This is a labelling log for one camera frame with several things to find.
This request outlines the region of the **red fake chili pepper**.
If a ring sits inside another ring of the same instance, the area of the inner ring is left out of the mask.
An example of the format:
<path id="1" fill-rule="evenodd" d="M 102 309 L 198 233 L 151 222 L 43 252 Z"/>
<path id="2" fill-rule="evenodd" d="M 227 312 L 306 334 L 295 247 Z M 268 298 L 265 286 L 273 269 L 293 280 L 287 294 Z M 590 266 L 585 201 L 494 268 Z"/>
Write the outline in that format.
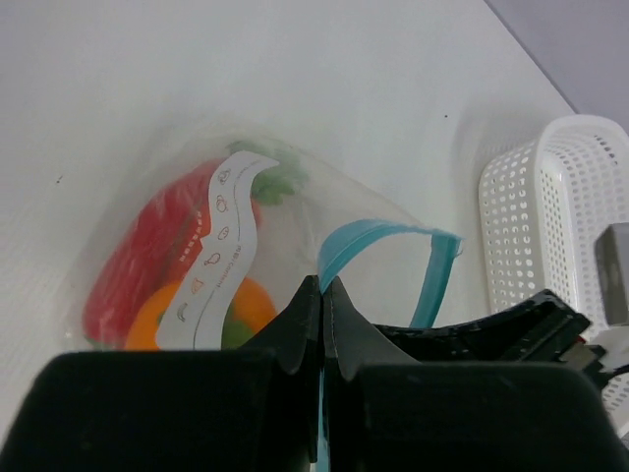
<path id="1" fill-rule="evenodd" d="M 262 207 L 275 207 L 295 195 L 306 173 L 289 148 L 251 141 L 233 142 L 227 155 L 251 151 L 273 158 L 277 167 L 261 172 L 251 189 L 257 229 Z M 154 336 L 168 304 L 200 254 L 211 218 L 210 178 L 227 157 L 196 166 L 159 190 L 131 223 L 87 296 L 82 313 L 84 338 L 99 350 L 158 350 Z M 271 297 L 246 277 L 225 315 L 221 347 L 238 348 L 278 314 Z"/>

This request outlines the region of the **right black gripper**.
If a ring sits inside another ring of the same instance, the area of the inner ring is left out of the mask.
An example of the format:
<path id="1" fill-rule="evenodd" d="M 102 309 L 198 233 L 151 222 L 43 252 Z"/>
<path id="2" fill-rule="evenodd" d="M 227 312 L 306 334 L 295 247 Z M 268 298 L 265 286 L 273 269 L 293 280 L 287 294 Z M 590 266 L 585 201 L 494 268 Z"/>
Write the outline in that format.
<path id="1" fill-rule="evenodd" d="M 583 337 L 590 325 L 585 315 L 545 289 L 471 322 L 433 328 L 379 324 L 378 333 L 389 346 L 371 366 L 409 372 L 547 366 L 600 374 L 604 349 Z"/>

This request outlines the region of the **orange fake persimmon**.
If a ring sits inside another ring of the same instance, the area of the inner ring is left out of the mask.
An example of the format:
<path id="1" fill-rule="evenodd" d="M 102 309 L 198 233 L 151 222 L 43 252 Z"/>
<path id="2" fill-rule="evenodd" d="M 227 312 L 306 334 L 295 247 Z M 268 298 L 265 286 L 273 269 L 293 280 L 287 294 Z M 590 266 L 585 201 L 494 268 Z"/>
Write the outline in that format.
<path id="1" fill-rule="evenodd" d="M 127 335 L 124 349 L 127 351 L 155 351 L 160 347 L 156 335 L 166 309 L 176 295 L 180 281 L 165 285 L 155 291 L 140 307 Z M 256 281 L 246 277 L 229 305 L 220 302 L 217 313 L 206 311 L 200 320 L 199 334 L 208 327 L 218 332 L 213 335 L 212 347 L 236 349 L 265 328 L 278 314 L 266 290 Z"/>

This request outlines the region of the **clear zip top bag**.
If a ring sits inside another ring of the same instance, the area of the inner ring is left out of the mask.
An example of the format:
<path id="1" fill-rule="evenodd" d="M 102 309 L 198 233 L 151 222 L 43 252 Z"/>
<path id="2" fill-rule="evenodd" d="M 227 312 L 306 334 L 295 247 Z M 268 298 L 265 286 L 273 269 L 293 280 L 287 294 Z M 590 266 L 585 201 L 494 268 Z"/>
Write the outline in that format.
<path id="1" fill-rule="evenodd" d="M 251 189 L 261 172 L 279 162 L 244 150 L 228 156 L 228 145 L 237 141 L 289 148 L 306 173 L 295 195 L 279 206 L 262 207 L 259 229 L 250 206 Z M 200 320 L 208 310 L 217 313 L 220 302 L 229 305 L 246 277 L 262 285 L 278 314 L 312 275 L 319 292 L 341 278 L 355 290 L 364 310 L 381 311 L 400 299 L 402 325 L 434 323 L 461 250 L 458 236 L 422 225 L 356 181 L 270 137 L 241 133 L 197 138 L 181 157 L 183 173 L 165 168 L 153 180 L 136 182 L 88 244 L 83 265 L 74 273 L 83 293 L 67 321 L 66 335 L 74 346 L 93 348 L 84 338 L 83 308 L 131 223 L 159 190 L 215 157 L 227 158 L 207 187 L 211 229 L 200 237 L 200 254 L 166 309 L 156 335 L 160 349 L 155 351 L 228 350 L 212 347 L 220 327 L 199 334 Z"/>

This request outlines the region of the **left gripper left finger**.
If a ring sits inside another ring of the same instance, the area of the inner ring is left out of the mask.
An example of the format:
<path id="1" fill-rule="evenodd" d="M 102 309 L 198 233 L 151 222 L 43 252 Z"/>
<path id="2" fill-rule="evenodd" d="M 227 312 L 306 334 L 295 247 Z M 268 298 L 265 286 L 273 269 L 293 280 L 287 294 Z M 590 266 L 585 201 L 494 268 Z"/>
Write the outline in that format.
<path id="1" fill-rule="evenodd" d="M 317 458 L 321 295 L 307 276 L 237 349 L 75 352 L 38 374 L 5 471 L 307 471 Z"/>

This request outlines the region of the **white perforated plastic basket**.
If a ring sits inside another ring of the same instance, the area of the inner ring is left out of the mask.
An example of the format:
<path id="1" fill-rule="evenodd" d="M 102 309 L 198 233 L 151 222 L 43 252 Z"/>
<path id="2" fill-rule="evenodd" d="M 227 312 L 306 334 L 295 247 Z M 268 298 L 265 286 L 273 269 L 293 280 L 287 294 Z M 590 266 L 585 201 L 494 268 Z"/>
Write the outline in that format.
<path id="1" fill-rule="evenodd" d="M 489 305 L 498 312 L 543 289 L 590 321 L 607 351 L 602 392 L 628 434 L 628 135 L 614 121 L 572 115 L 492 154 L 478 187 Z"/>

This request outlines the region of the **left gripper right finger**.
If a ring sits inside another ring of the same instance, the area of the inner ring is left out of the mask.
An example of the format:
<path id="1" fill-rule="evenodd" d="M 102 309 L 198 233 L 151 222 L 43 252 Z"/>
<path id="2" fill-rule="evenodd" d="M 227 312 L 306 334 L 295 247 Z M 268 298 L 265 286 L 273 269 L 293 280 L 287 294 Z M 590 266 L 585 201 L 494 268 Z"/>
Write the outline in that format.
<path id="1" fill-rule="evenodd" d="M 340 280 L 322 298 L 323 424 L 333 471 L 624 471 L 610 374 L 562 367 L 373 368 L 389 343 Z"/>

